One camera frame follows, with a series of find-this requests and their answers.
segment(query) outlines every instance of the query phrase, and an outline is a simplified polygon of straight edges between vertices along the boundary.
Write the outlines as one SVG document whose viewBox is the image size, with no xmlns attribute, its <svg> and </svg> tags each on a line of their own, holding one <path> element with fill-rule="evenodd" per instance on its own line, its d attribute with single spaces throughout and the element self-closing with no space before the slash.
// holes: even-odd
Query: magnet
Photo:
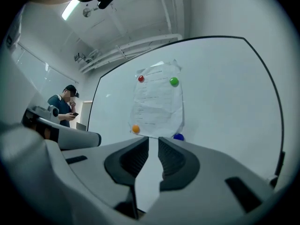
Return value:
<svg viewBox="0 0 300 225">
<path fill-rule="evenodd" d="M 179 81 L 178 81 L 178 78 L 177 78 L 177 77 L 172 77 L 172 78 L 170 79 L 170 84 L 171 84 L 172 86 L 177 86 L 178 83 L 179 83 Z"/>
<path fill-rule="evenodd" d="M 174 135 L 174 139 L 184 141 L 184 136 L 183 136 L 181 133 L 176 133 L 176 134 Z"/>
<path fill-rule="evenodd" d="M 139 133 L 139 132 L 140 132 L 140 127 L 139 127 L 138 125 L 133 125 L 133 126 L 132 126 L 132 131 L 133 131 L 134 133 Z"/>
<path fill-rule="evenodd" d="M 138 80 L 139 80 L 140 82 L 143 82 L 143 81 L 144 81 L 144 76 L 139 76 Z"/>
</svg>

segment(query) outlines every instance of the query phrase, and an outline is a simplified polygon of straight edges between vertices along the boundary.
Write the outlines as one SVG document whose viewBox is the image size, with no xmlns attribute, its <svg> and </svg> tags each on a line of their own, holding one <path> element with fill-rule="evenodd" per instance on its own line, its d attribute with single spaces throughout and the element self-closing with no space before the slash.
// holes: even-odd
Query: hand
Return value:
<svg viewBox="0 0 300 225">
<path fill-rule="evenodd" d="M 71 112 L 65 114 L 64 117 L 65 117 L 65 120 L 67 120 L 67 121 L 73 121 L 75 119 L 75 116 Z"/>
<path fill-rule="evenodd" d="M 70 101 L 70 105 L 71 107 L 75 107 L 76 106 L 76 102 L 74 102 L 73 100 Z"/>
</svg>

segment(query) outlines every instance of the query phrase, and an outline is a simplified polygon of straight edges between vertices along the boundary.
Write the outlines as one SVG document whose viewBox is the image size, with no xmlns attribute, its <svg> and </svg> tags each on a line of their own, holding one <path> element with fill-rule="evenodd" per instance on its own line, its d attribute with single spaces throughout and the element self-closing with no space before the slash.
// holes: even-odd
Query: orange magnet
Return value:
<svg viewBox="0 0 300 225">
<path fill-rule="evenodd" d="M 139 133 L 139 132 L 140 132 L 140 127 L 139 127 L 138 125 L 133 125 L 133 126 L 132 126 L 132 131 L 133 131 L 134 133 Z"/>
</svg>

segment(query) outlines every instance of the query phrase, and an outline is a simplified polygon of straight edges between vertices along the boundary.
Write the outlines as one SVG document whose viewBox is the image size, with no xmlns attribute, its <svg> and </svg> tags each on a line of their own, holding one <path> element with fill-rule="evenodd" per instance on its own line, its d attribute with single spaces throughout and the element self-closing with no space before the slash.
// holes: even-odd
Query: green magnet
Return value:
<svg viewBox="0 0 300 225">
<path fill-rule="evenodd" d="M 170 79 L 170 84 L 171 84 L 172 86 L 176 86 L 178 83 L 179 83 L 179 81 L 178 81 L 178 78 L 177 78 L 177 77 L 172 77 L 172 78 Z"/>
</svg>

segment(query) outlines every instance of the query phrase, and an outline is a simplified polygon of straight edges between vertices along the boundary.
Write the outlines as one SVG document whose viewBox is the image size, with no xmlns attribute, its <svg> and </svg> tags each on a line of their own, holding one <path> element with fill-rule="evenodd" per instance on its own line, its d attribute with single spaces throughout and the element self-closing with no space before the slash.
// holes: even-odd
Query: paper sheet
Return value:
<svg viewBox="0 0 300 225">
<path fill-rule="evenodd" d="M 158 138 L 171 137 L 183 124 L 182 89 L 180 67 L 174 63 L 142 70 L 144 82 L 137 80 L 134 90 L 134 105 L 130 115 L 130 126 L 140 127 L 139 135 Z M 170 84 L 177 77 L 178 86 Z"/>
</svg>

